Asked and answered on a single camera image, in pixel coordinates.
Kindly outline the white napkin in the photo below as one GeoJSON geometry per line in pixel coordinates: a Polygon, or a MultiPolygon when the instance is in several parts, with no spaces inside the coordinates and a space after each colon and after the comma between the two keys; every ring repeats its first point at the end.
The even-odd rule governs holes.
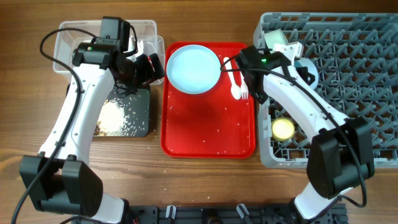
{"type": "MultiPolygon", "coordinates": [[[[143,41],[142,40],[138,40],[137,44],[138,44],[137,52],[134,55],[130,56],[130,58],[136,58],[136,57],[138,57],[138,56],[140,56],[140,55],[142,55],[144,53],[143,41]]],[[[135,48],[134,39],[132,37],[130,37],[128,51],[130,52],[130,51],[134,50],[134,48],[135,48]]]]}

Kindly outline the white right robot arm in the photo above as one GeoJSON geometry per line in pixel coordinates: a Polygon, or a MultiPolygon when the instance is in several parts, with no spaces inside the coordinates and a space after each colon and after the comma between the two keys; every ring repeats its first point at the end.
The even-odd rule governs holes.
{"type": "Polygon", "coordinates": [[[310,88],[307,68],[294,65],[301,55],[294,44],[279,49],[250,46],[232,56],[250,95],[260,104],[275,99],[310,140],[309,183],[279,215],[286,223],[313,223],[341,200],[364,208],[365,181],[375,173],[368,122],[349,118],[310,88]]]}

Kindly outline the small blue bowl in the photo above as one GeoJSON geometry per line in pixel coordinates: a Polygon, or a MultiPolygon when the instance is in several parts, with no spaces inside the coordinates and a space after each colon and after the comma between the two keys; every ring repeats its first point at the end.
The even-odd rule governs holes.
{"type": "Polygon", "coordinates": [[[301,58],[294,62],[294,66],[298,70],[300,67],[307,67],[308,72],[313,76],[313,78],[308,77],[308,85],[311,89],[316,89],[319,82],[319,74],[315,64],[309,58],[301,58]]]}

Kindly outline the white plastic fork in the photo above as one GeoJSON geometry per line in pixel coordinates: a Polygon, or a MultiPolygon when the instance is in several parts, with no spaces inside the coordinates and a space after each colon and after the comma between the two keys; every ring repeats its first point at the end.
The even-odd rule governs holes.
{"type": "Polygon", "coordinates": [[[247,100],[249,98],[248,86],[246,85],[246,82],[244,81],[244,75],[243,75],[242,71],[240,71],[239,73],[240,73],[240,78],[241,78],[241,85],[240,85],[241,98],[243,100],[247,100]]]}

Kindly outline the green bowl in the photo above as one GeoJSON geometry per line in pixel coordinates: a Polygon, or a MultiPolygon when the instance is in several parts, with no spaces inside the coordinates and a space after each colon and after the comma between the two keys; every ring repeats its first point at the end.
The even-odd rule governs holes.
{"type": "Polygon", "coordinates": [[[288,44],[286,36],[280,29],[266,32],[264,34],[264,40],[268,49],[273,49],[275,44],[288,44]]]}

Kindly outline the white plastic spoon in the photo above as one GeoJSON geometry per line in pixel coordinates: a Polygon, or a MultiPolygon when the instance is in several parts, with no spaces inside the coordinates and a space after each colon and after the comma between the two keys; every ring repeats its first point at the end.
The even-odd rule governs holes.
{"type": "Polygon", "coordinates": [[[229,57],[225,57],[223,59],[223,62],[224,62],[224,67],[227,70],[229,80],[231,82],[231,94],[235,100],[240,100],[242,93],[240,87],[238,87],[238,85],[235,82],[234,73],[231,71],[232,70],[231,60],[229,57]]]}

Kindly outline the light blue plate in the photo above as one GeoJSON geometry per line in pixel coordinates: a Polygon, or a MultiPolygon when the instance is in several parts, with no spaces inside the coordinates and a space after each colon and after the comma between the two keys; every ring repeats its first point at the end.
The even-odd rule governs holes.
{"type": "Polygon", "coordinates": [[[166,66],[169,82],[183,93],[197,95],[211,90],[220,79],[220,60],[208,47],[191,44],[171,54],[166,66]]]}

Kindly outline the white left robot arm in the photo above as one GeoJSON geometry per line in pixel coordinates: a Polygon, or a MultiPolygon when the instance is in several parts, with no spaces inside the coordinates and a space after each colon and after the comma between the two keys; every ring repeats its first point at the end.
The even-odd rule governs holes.
{"type": "Polygon", "coordinates": [[[67,70],[71,80],[55,126],[35,156],[24,156],[19,173],[29,198],[41,212],[67,214],[70,221],[137,223],[129,202],[103,189],[90,169],[97,120],[109,93],[129,96],[148,90],[165,76],[157,54],[129,48],[135,28],[119,17],[103,17],[98,35],[81,43],[67,70]]]}

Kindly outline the yellow plastic cup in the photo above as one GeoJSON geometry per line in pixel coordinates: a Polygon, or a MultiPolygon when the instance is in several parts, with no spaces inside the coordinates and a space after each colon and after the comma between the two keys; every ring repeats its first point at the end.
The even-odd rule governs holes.
{"type": "Polygon", "coordinates": [[[291,139],[295,133],[293,122],[287,118],[277,118],[271,124],[272,137],[277,141],[291,139]]]}

